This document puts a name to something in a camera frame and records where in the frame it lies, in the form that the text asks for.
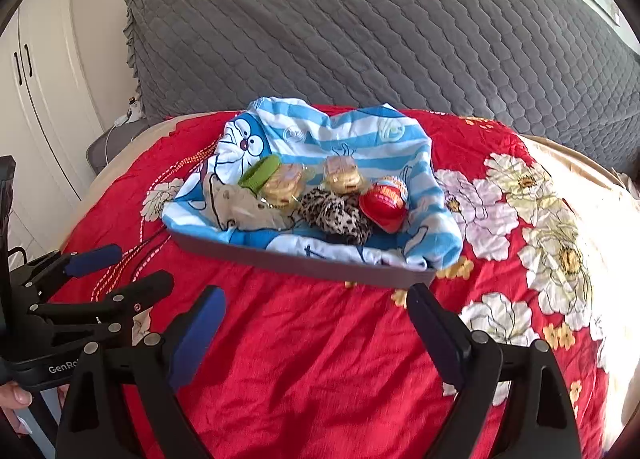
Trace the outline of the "person's left hand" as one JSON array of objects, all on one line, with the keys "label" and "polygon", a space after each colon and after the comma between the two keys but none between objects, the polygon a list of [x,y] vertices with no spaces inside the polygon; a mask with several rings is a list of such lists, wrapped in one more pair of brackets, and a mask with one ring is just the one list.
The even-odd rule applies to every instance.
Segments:
[{"label": "person's left hand", "polygon": [[18,435],[29,435],[30,430],[24,421],[17,416],[19,410],[27,409],[34,397],[17,383],[10,381],[0,387],[0,406],[12,429]]}]

